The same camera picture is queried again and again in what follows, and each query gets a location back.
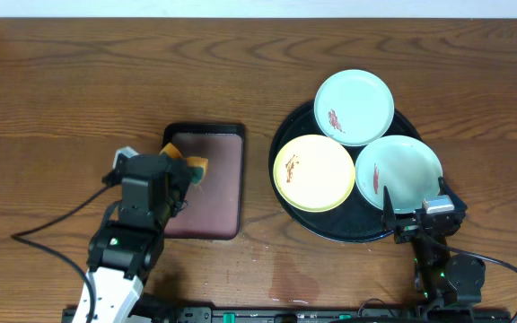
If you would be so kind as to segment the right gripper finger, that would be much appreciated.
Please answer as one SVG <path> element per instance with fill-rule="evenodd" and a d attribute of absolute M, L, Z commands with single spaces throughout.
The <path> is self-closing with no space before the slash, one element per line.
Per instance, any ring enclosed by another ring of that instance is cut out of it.
<path fill-rule="evenodd" d="M 463 220 L 466 216 L 467 205 L 454 193 L 443 177 L 438 178 L 439 187 L 442 195 L 446 195 L 454 205 L 454 213 L 456 217 Z"/>
<path fill-rule="evenodd" d="M 384 230 L 394 231 L 396 228 L 396 215 L 392 206 L 390 192 L 386 186 L 383 187 L 383 214 L 381 223 Z"/>

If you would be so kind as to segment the green and yellow sponge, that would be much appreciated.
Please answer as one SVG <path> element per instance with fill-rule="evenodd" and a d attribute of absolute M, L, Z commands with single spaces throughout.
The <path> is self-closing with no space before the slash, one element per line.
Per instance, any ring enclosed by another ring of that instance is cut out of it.
<path fill-rule="evenodd" d="M 172 159 L 179 159 L 184 161 L 190 171 L 193 185 L 199 185 L 206 176 L 208 170 L 208 159 L 203 157 L 184 157 L 179 149 L 172 143 L 167 143 L 159 152 L 160 155 L 168 155 Z"/>

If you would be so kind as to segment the yellow plate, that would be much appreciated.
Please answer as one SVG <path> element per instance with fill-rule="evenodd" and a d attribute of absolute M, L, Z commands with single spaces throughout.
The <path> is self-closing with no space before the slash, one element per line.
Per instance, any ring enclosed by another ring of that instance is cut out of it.
<path fill-rule="evenodd" d="M 324 135 L 301 135 L 276 154 L 272 178 L 289 205 L 322 213 L 341 205 L 355 186 L 355 164 L 344 146 Z"/>

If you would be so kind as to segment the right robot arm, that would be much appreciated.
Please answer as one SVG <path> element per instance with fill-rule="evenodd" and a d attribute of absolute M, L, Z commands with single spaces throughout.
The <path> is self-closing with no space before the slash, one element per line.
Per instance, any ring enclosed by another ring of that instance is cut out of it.
<path fill-rule="evenodd" d="M 415 287 L 425 295 L 415 315 L 424 322 L 473 322 L 481 302 L 485 263 L 463 251 L 451 251 L 446 239 L 460 228 L 467 205 L 438 179 L 440 194 L 427 198 L 410 214 L 396 214 L 390 192 L 383 189 L 384 229 L 397 244 L 409 243 L 415 254 Z"/>

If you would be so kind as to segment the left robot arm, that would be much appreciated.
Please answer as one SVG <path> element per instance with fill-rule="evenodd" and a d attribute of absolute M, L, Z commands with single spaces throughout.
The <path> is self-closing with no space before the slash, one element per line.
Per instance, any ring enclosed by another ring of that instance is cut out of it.
<path fill-rule="evenodd" d="M 124 322 L 164 249 L 164 230 L 180 212 L 192 171 L 167 153 L 120 154 L 102 182 L 121 186 L 121 199 L 105 210 L 88 248 L 74 322 Z"/>

